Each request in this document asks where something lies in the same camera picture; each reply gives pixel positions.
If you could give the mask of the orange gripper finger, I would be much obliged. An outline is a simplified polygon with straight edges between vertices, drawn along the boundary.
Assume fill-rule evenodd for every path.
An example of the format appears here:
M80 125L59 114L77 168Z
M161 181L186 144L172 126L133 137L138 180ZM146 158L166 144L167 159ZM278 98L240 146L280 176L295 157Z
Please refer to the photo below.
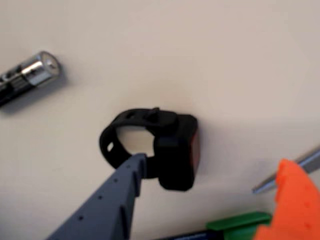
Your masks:
M276 173L276 208L270 225L259 225L256 240L318 240L320 191L294 161L282 159Z

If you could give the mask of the blue-grey gripper finger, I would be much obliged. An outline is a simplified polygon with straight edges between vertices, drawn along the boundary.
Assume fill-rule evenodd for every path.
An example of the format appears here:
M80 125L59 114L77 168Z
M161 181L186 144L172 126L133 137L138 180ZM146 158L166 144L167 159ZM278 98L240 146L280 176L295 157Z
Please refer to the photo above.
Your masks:
M131 156L48 239L130 239L135 199L146 174L146 155Z

